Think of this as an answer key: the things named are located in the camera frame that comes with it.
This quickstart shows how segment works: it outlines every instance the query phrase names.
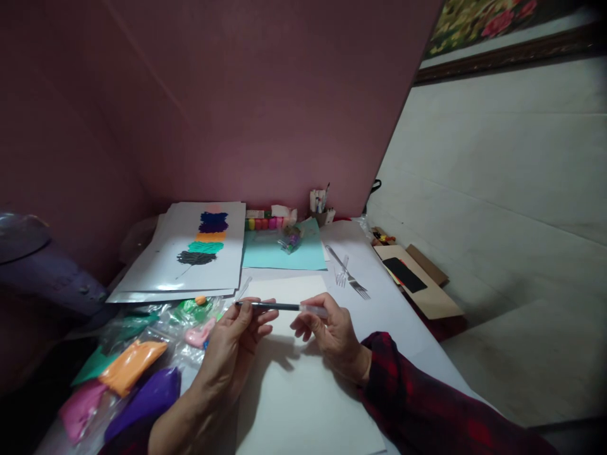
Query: metal fork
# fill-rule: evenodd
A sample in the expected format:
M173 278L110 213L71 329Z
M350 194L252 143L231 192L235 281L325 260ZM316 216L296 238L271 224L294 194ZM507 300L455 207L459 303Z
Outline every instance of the metal fork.
M343 257L343 265L348 267L348 255ZM341 272L337 273L337 267L335 267L335 284L342 288L346 285L346 272L342 269Z
M335 254L333 249L329 245L325 245L325 248L331 254L331 256L333 256L335 258L335 260L341 266L341 268L344 270L344 272L346 272L346 275L348 276L348 283L350 283L351 287L356 292L358 292L358 294L361 297L363 297L364 300L369 300L371 297L369 297L369 294L367 294L367 290L365 288L363 288L361 285L359 285L359 282L356 281L352 275L350 275L350 272L348 271L346 266L341 263L340 259L337 257L337 254Z

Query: pen cap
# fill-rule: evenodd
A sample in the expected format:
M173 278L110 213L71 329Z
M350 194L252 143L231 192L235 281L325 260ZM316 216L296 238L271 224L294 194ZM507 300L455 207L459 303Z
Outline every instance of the pen cap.
M314 305L300 305L299 309L303 312L313 313L318 317L327 319L329 317L329 313L321 306Z

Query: plaid shirt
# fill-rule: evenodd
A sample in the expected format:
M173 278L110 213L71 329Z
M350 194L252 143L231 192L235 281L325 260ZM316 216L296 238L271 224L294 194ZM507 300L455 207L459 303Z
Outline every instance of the plaid shirt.
M362 344L373 352L364 406L401 453L556 454L540 436L413 366L385 332Z

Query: black pen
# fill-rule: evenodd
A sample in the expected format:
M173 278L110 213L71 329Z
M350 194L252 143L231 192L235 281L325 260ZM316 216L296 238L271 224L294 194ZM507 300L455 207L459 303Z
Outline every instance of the black pen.
M242 305L242 301L235 302L236 305ZM286 310L314 313L318 317L327 319L329 313L321 306L296 305L294 303L270 303L270 302L251 302L253 308L263 308L264 310Z

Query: white table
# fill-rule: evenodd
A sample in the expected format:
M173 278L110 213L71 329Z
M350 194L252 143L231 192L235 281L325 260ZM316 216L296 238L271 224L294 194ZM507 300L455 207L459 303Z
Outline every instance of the white table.
M340 288L335 284L334 268L338 264L333 258L327 262L328 270L243 269L241 282L249 276L253 280L268 280L320 275L337 303L349 309L356 335L360 340L376 331L389 332L400 353L417 368L470 397L484 401L466 384L441 346L394 285L360 226L351 221L334 222L321 229L321 238L340 258L346 254L350 257L348 270L367 288L371 300L363 300L349 285ZM184 371L182 390L189 388L194 375L193 370ZM235 452L235 412L224 424L218 439L221 441L219 453ZM384 439L387 453L398 454L394 444L387 438ZM53 424L36 453L74 453L67 442L61 422Z

